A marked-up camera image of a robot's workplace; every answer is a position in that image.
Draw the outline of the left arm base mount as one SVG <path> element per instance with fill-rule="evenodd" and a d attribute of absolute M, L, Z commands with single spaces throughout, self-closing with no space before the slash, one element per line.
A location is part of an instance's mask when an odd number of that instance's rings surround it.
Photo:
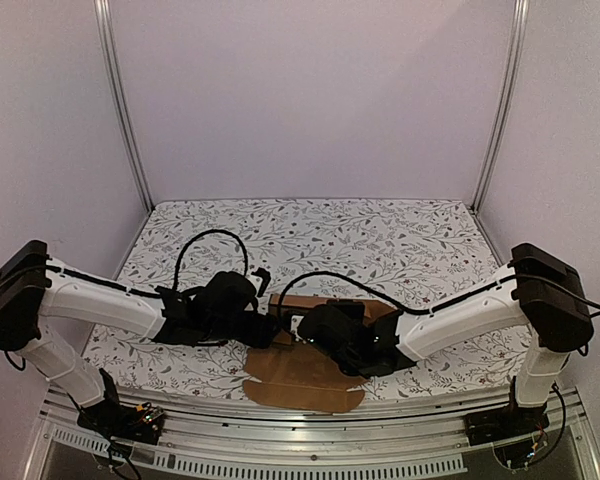
<path fill-rule="evenodd" d="M 78 408 L 78 425 L 105 439 L 121 438 L 157 445 L 166 419 L 165 411 L 151 402 L 136 406 L 120 403 L 117 388 L 111 378 L 104 379 L 104 396 L 96 404 Z"/>

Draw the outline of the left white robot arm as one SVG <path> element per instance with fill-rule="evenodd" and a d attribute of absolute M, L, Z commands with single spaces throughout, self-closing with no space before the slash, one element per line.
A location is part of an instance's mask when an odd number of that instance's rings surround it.
<path fill-rule="evenodd" d="M 108 434 L 128 426 L 114 382 L 48 323 L 69 319 L 113 327 L 161 345 L 237 341 L 268 348 L 281 327 L 258 310 L 269 274 L 220 272 L 202 287 L 142 291 L 74 270 L 52 258 L 44 242 L 25 244 L 0 268 L 0 351 L 13 352 L 63 388 Z"/>

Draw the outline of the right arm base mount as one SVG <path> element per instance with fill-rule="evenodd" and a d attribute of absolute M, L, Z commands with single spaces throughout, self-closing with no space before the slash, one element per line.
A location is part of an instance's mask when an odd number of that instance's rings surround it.
<path fill-rule="evenodd" d="M 502 407 L 465 415 L 464 431 L 471 446 L 528 435 L 549 426 L 546 408 L 523 407 L 512 396 Z"/>

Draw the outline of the brown cardboard box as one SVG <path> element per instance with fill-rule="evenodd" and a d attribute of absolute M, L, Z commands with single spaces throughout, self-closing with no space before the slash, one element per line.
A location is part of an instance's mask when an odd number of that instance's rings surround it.
<path fill-rule="evenodd" d="M 360 376 L 347 376 L 337 364 L 307 342 L 281 332 L 266 350 L 249 349 L 243 382 L 246 397 L 264 406 L 346 413 L 365 398 Z"/>

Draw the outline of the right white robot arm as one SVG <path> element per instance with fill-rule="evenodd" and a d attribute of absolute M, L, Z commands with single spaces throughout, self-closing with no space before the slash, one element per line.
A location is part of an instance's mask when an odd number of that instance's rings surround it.
<path fill-rule="evenodd" d="M 491 280 L 429 309 L 400 306 L 366 324 L 350 308 L 328 301 L 288 319 L 296 339 L 329 357 L 342 373 L 364 378 L 407 370 L 492 331 L 530 327 L 532 340 L 513 379 L 512 402 L 496 421 L 504 435 L 517 436 L 546 404 L 570 353 L 588 346 L 593 307 L 575 268 L 523 243 Z"/>

